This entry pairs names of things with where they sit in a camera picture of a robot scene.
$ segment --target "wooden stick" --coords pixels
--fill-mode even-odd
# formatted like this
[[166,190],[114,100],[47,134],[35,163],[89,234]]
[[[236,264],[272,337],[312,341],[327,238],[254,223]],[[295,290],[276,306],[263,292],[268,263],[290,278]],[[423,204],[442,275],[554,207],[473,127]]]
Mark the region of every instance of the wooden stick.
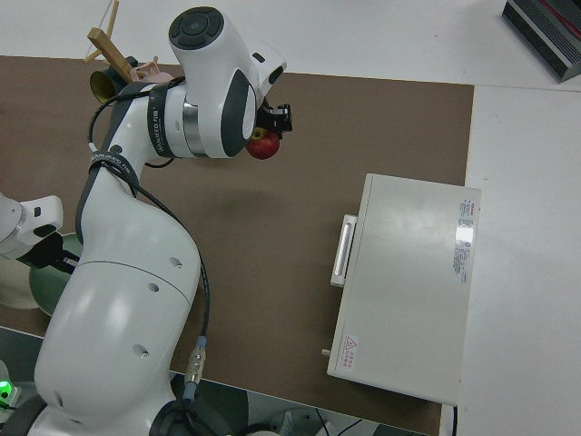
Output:
[[85,62],[86,64],[88,64],[89,62],[91,62],[92,60],[94,60],[94,58],[97,57],[100,54],[101,54],[101,50],[95,50],[94,52],[92,52],[91,54],[89,54],[87,57],[85,57],[85,59],[83,59],[83,62]]
[[113,10],[111,11],[111,15],[109,16],[109,25],[107,26],[107,36],[111,38],[113,34],[113,26],[115,24],[115,18],[117,17],[117,9],[119,9],[119,0],[113,1]]
[[129,72],[131,71],[131,64],[127,62],[127,59],[123,57],[121,52],[115,47],[115,44],[111,42],[109,36],[97,27],[93,27],[87,38],[97,47],[101,52],[103,52],[103,56],[105,59],[109,61],[113,69],[122,77],[122,79],[127,83],[130,84],[133,80],[131,79],[131,75]]

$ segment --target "apple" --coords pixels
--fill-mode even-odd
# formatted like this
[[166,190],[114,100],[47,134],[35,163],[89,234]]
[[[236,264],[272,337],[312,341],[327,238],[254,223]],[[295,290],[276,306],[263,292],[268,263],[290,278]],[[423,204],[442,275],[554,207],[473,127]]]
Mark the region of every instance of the apple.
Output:
[[269,132],[262,127],[256,127],[250,141],[246,144],[246,150],[256,159],[268,159],[279,151],[281,140],[274,132]]

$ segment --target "white case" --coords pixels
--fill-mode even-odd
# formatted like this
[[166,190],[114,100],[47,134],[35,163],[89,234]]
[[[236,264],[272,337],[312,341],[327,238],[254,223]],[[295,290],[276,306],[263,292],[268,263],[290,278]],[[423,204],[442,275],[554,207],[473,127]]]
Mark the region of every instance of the white case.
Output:
[[480,191],[368,174],[328,374],[456,405]]

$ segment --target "warning label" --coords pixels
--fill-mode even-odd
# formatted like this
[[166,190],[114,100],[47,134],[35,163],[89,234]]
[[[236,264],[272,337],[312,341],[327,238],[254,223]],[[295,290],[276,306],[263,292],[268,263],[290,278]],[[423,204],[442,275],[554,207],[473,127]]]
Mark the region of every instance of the warning label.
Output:
[[466,283],[470,274],[472,245],[474,244],[474,208],[476,205],[470,199],[464,200],[458,210],[458,227],[456,228],[456,247],[452,267],[456,278]]
[[340,369],[343,371],[353,371],[355,365],[355,357],[357,355],[357,347],[359,346],[359,338],[351,334],[343,335],[343,346],[341,347],[340,355]]

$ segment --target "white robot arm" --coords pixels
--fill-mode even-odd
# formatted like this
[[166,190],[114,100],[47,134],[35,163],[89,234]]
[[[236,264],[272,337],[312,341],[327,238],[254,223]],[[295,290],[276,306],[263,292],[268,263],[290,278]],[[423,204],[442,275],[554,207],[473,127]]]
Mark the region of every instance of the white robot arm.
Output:
[[78,258],[63,250],[63,238],[57,232],[62,225],[63,205],[58,197],[19,203],[0,193],[0,257],[72,273]]
[[[232,157],[249,141],[257,113],[281,134],[291,129],[290,108],[280,106],[277,112],[264,102],[286,66],[281,56],[264,43],[254,42],[249,50],[216,9],[182,13],[169,38],[185,81],[133,83],[116,98],[77,209],[83,253],[36,364],[34,380],[46,406],[27,411],[29,422],[20,422],[20,432],[11,433],[16,411],[7,434],[196,432],[180,418],[181,404],[174,407],[168,373],[192,306],[200,256],[173,217],[133,194],[140,190],[139,176],[148,161]],[[188,401],[200,380],[204,347],[201,337],[186,377]]]

